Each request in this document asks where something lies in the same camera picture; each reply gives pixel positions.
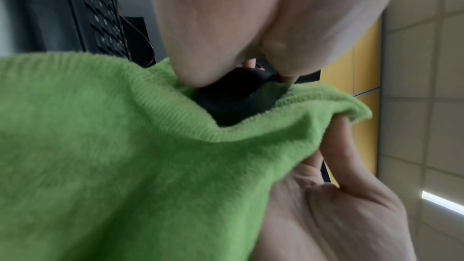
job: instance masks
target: black cable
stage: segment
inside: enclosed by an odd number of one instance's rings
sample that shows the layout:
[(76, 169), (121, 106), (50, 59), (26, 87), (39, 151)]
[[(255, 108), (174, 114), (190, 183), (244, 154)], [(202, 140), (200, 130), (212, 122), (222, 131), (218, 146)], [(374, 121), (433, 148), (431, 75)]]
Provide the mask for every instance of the black cable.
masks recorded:
[(126, 18), (123, 17), (121, 13), (118, 13), (118, 14), (119, 14), (119, 16), (122, 18), (122, 20), (126, 22), (126, 24), (128, 24), (134, 31), (136, 31), (138, 34), (140, 34), (140, 36), (142, 36), (142, 38), (145, 39), (145, 41), (150, 45), (151, 51), (153, 52), (153, 58), (151, 59), (151, 61), (150, 61), (149, 63), (147, 63), (147, 64), (144, 66), (144, 68), (146, 68), (146, 67), (152, 65), (153, 62), (156, 61), (156, 60), (155, 60), (155, 57), (156, 57), (156, 56), (155, 56), (155, 48), (153, 48), (153, 45), (151, 44), (150, 40), (147, 39), (147, 38), (145, 37), (145, 35), (144, 35), (142, 32), (140, 32), (133, 24), (131, 24), (130, 21), (126, 20)]

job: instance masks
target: computer keyboard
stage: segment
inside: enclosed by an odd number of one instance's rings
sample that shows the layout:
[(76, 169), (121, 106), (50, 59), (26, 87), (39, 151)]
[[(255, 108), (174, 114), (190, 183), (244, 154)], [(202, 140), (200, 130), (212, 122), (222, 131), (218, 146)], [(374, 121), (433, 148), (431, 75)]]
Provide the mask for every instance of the computer keyboard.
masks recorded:
[(86, 51), (132, 60), (116, 0), (71, 0)]

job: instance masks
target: light strip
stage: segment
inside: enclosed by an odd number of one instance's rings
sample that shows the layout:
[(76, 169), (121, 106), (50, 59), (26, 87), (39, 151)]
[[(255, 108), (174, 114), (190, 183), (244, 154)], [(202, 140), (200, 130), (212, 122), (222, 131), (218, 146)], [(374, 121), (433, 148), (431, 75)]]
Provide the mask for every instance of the light strip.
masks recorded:
[(457, 213), (459, 213), (461, 215), (464, 215), (464, 206), (456, 204), (455, 202), (451, 202), (451, 201), (443, 199), (441, 197), (432, 195), (430, 193), (427, 193), (426, 191), (422, 191), (422, 199), (433, 202), (433, 203), (435, 203), (437, 205), (440, 205), (440, 206), (445, 207), (445, 208), (447, 208), (449, 210), (452, 210), (452, 211), (457, 212)]

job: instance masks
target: hand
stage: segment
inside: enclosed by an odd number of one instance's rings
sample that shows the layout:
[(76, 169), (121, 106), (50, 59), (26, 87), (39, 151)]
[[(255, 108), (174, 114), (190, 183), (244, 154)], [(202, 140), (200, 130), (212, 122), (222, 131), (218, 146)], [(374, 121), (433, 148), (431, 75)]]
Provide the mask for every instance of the hand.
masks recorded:
[(266, 58), (286, 81), (314, 73), (353, 46), (390, 0), (153, 1), (177, 77), (203, 87), (252, 58)]
[[(324, 184), (322, 156), (340, 188)], [(274, 185), (251, 261), (415, 261), (398, 197), (365, 168), (347, 118)]]

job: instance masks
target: green fabric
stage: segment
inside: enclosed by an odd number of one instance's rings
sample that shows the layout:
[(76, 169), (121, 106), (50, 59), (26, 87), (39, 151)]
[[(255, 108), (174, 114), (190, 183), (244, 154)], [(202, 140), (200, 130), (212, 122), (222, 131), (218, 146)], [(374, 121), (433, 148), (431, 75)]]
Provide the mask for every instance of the green fabric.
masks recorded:
[(355, 98), (292, 86), (219, 128), (165, 60), (0, 59), (0, 260), (245, 261), (271, 185)]

